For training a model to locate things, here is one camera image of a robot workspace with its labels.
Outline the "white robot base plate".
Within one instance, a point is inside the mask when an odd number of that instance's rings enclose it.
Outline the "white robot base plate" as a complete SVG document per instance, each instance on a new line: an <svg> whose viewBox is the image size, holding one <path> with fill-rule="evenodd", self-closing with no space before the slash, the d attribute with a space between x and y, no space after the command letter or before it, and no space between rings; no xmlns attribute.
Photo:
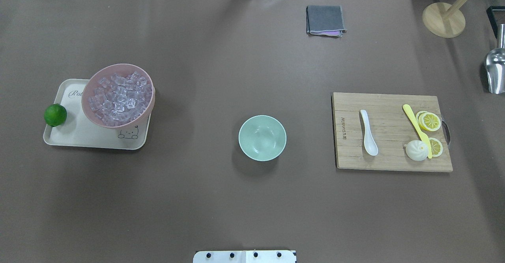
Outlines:
<svg viewBox="0 0 505 263"><path fill-rule="evenodd" d="M297 256L291 250L220 250L199 251L193 263L296 263Z"/></svg>

